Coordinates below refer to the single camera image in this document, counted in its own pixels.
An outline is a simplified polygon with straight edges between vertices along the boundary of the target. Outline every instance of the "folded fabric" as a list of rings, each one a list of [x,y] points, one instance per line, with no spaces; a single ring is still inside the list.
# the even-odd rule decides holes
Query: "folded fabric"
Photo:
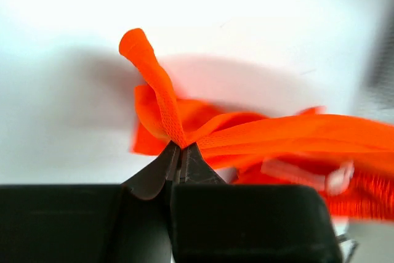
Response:
[[[236,184],[291,183],[264,174],[262,163],[267,159],[322,175],[352,161],[355,172],[345,192],[320,192],[331,214],[394,221],[393,126],[318,114],[315,108],[282,118],[226,113],[207,102],[177,97],[141,29],[123,36],[119,52],[147,82],[135,88],[140,122],[133,152],[158,155],[170,140],[181,148],[196,142],[212,168],[238,169]]]

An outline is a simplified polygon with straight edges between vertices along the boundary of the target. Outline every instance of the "gray floor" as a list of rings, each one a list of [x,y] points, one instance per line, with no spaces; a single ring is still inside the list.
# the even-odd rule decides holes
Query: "gray floor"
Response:
[[[394,262],[394,224],[351,223],[349,235],[360,244],[351,263]]]

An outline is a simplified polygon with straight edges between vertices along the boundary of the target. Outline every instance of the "white surface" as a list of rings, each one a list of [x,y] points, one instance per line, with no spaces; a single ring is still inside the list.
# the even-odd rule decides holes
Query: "white surface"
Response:
[[[127,152],[130,28],[192,97],[349,113],[388,2],[0,0],[0,183],[122,182],[150,161]]]

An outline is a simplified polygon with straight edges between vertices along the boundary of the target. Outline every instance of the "orange fabric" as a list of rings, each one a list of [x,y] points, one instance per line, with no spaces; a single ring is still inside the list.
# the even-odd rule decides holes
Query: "orange fabric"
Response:
[[[123,36],[119,52],[147,82],[135,89],[140,123],[133,151],[158,155],[170,140],[182,148],[196,142],[212,168],[238,168],[236,184],[285,184],[261,174],[265,158],[285,157],[316,173],[353,160],[355,175],[349,189],[338,196],[321,193],[330,212],[394,221],[393,126],[352,116],[316,114],[314,108],[282,118],[226,113],[206,102],[178,98],[141,29]]]

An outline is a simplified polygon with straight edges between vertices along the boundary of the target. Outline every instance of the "black object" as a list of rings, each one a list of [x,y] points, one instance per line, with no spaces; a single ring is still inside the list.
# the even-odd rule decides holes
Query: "black object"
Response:
[[[227,185],[170,143],[119,185],[0,187],[0,262],[342,262],[312,188]]]

